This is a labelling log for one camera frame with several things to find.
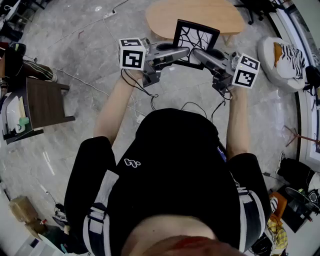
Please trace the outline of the waist device with blue screen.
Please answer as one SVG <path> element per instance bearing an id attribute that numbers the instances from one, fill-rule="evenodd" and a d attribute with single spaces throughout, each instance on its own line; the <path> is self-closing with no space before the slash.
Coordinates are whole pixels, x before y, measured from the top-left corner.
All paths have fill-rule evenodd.
<path id="1" fill-rule="evenodd" d="M 219 152 L 222 160 L 226 163 L 227 162 L 227 157 L 225 155 L 225 152 L 219 146 L 217 147 L 217 151 Z"/>

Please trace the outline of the white cabinet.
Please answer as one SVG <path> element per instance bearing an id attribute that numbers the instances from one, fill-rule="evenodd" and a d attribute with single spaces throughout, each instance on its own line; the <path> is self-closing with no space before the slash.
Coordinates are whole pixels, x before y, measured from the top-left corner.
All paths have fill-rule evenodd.
<path id="1" fill-rule="evenodd" d="M 14 242 L 13 256 L 66 256 L 57 246 L 43 235 L 20 236 Z"/>

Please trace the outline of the round white floor cushion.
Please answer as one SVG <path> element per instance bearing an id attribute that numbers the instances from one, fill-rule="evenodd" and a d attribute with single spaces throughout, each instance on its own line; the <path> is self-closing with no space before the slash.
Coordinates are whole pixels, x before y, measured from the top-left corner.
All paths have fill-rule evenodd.
<path id="1" fill-rule="evenodd" d="M 278 74 L 277 69 L 274 66 L 274 63 L 275 63 L 274 42 L 292 46 L 291 44 L 289 44 L 288 42 L 284 41 L 279 37 L 265 36 L 259 40 L 257 44 L 257 56 L 266 77 L 273 85 L 281 88 L 281 90 L 286 91 L 288 93 L 295 93 L 299 90 L 302 90 L 305 87 L 305 82 L 307 78 L 306 66 L 303 71 L 303 79 L 295 80 L 292 78 L 291 79 L 282 78 Z"/>

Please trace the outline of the black backpack on floor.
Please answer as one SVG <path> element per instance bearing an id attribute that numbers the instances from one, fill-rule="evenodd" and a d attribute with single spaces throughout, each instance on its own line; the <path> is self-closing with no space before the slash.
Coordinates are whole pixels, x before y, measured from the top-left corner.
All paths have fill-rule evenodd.
<path id="1" fill-rule="evenodd" d="M 283 158 L 276 173 L 283 177 L 295 190 L 320 193 L 320 173 L 313 171 L 306 164 L 296 159 Z"/>

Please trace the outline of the person's left forearm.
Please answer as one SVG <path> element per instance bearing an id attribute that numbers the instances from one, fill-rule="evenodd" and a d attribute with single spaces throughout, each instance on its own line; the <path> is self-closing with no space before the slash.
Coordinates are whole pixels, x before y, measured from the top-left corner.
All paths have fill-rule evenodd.
<path id="1" fill-rule="evenodd" d="M 142 72 L 139 70 L 130 70 L 119 77 L 97 116 L 93 130 L 94 137 L 106 137 L 110 144 L 115 142 L 134 90 L 134 87 L 128 83 L 142 77 Z"/>

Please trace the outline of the dark wooden side table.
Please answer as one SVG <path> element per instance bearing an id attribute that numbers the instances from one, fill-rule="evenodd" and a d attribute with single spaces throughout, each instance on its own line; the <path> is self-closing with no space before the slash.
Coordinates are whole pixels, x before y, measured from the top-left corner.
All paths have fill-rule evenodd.
<path id="1" fill-rule="evenodd" d="M 75 121 L 75 117 L 67 116 L 64 109 L 62 92 L 69 89 L 68 85 L 27 77 L 2 105 L 1 135 L 4 142 L 9 145 L 43 134 L 44 127 Z M 29 124 L 24 132 L 16 133 L 15 126 L 22 117 L 28 117 Z"/>

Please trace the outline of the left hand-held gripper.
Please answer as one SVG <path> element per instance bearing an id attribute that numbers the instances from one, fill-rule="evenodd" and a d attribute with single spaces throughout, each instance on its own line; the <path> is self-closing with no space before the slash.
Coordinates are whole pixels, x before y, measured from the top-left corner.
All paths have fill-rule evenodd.
<path id="1" fill-rule="evenodd" d="M 160 81 L 163 67 L 187 57 L 189 53 L 188 47 L 173 48 L 171 43 L 151 43 L 146 37 L 119 40 L 120 68 L 141 71 L 144 88 Z"/>

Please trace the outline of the black bag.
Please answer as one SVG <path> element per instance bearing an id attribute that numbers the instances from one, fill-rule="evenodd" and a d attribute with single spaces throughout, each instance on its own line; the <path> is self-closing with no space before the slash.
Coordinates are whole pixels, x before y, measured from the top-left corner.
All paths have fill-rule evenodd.
<path id="1" fill-rule="evenodd" d="M 316 67 L 309 65 L 305 68 L 305 72 L 307 82 L 303 90 L 309 92 L 311 96 L 315 96 L 317 89 L 320 87 L 320 71 Z"/>

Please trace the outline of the cardboard box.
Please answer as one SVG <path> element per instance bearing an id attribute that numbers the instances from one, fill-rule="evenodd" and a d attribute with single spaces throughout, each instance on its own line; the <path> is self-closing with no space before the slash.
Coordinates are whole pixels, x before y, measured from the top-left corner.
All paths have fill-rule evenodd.
<path id="1" fill-rule="evenodd" d="M 18 196 L 9 202 L 9 208 L 21 223 L 32 223 L 38 219 L 38 213 L 27 196 Z"/>

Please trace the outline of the person's black shirt torso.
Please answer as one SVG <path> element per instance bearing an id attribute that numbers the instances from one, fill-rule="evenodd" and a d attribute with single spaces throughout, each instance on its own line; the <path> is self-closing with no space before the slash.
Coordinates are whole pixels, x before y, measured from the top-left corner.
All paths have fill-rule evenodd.
<path id="1" fill-rule="evenodd" d="M 242 153 L 224 162 L 217 147 L 219 133 L 208 119 L 173 108 L 148 114 L 120 161 L 108 138 L 83 141 L 64 199 L 71 231 L 83 242 L 84 224 L 100 226 L 106 218 L 107 246 L 111 256 L 120 256 L 143 220 L 186 216 L 221 242 L 239 248 L 245 235 L 251 247 L 271 215 L 257 157 Z"/>

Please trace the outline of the wooden tripod stand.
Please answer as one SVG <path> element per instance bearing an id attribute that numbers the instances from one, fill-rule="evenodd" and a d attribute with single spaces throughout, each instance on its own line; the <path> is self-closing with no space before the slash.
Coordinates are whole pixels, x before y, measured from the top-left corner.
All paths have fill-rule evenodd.
<path id="1" fill-rule="evenodd" d="M 290 129 L 289 127 L 287 127 L 286 125 L 284 125 L 283 127 L 284 127 L 285 129 L 287 129 L 287 130 L 293 135 L 292 139 L 287 142 L 287 144 L 285 145 L 285 147 L 288 147 L 295 139 L 304 139 L 304 140 L 313 142 L 313 143 L 315 143 L 316 145 L 320 145 L 320 140 L 312 139 L 312 138 L 309 138 L 309 137 L 306 137 L 306 136 L 302 136 L 302 135 L 298 134 L 298 132 L 296 131 L 296 129 L 292 130 L 292 129 Z"/>

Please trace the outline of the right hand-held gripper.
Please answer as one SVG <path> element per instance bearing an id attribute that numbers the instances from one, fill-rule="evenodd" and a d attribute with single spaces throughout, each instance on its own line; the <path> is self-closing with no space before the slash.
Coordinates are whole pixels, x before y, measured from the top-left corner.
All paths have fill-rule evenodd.
<path id="1" fill-rule="evenodd" d="M 237 51 L 226 53 L 212 49 L 205 52 L 195 48 L 192 54 L 211 72 L 212 87 L 221 95 L 229 92 L 232 86 L 251 89 L 259 73 L 260 62 Z"/>

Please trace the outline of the person's right forearm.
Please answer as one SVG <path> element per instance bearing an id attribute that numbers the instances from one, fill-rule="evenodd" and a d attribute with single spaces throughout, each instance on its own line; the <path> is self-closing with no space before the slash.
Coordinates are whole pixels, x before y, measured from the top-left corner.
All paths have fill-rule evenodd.
<path id="1" fill-rule="evenodd" d="M 227 159 L 250 151 L 248 125 L 248 98 L 244 87 L 234 86 L 230 91 L 229 117 L 226 133 Z"/>

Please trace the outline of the light wooden oval table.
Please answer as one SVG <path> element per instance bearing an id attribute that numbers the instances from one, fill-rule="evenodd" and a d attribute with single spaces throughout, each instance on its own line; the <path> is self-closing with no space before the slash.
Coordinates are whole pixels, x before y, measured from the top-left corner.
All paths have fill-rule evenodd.
<path id="1" fill-rule="evenodd" d="M 227 0 L 158 0 L 146 9 L 145 17 L 150 30 L 168 40 L 174 38 L 178 20 L 219 30 L 225 45 L 246 27 L 240 12 Z"/>

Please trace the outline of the orange pillow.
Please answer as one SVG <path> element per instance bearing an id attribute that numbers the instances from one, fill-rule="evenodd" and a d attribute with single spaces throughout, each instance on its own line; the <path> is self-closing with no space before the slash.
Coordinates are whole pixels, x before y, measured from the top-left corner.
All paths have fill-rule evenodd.
<path id="1" fill-rule="evenodd" d="M 278 42 L 273 43 L 274 46 L 274 66 L 277 66 L 277 63 L 280 57 L 283 55 L 282 44 Z"/>

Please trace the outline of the orange box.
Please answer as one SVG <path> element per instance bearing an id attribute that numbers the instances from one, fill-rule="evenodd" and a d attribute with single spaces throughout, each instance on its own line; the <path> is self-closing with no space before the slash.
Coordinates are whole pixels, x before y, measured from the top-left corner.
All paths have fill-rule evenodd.
<path id="1" fill-rule="evenodd" d="M 272 213 L 280 220 L 287 206 L 287 199 L 277 191 L 269 195 Z"/>

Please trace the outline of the black office chair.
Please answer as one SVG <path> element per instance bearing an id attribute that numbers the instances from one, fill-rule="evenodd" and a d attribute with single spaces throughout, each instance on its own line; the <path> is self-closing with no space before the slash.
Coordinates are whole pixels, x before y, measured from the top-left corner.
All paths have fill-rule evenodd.
<path id="1" fill-rule="evenodd" d="M 254 23 L 255 13 L 258 16 L 258 20 L 262 21 L 263 15 L 267 15 L 269 13 L 276 13 L 277 6 L 275 6 L 270 0 L 239 0 L 241 4 L 235 4 L 236 8 L 245 8 L 249 13 L 249 21 L 248 24 L 252 25 Z"/>

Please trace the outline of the yellow plaid cloth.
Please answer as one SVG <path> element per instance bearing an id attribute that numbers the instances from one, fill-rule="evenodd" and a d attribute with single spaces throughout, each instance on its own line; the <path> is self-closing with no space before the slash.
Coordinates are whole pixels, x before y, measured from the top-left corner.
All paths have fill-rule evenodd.
<path id="1" fill-rule="evenodd" d="M 288 246 L 288 235 L 283 224 L 271 216 L 266 224 L 264 233 L 271 241 L 271 255 L 281 255 Z"/>

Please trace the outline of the black framed white picture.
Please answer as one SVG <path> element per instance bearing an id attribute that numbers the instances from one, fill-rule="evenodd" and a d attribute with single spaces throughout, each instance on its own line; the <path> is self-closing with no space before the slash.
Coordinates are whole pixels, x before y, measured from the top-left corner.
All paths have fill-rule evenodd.
<path id="1" fill-rule="evenodd" d="M 196 59 L 194 50 L 211 51 L 220 35 L 220 30 L 182 19 L 177 20 L 172 46 L 188 48 L 187 56 L 176 61 L 178 65 L 203 70 L 204 65 Z"/>

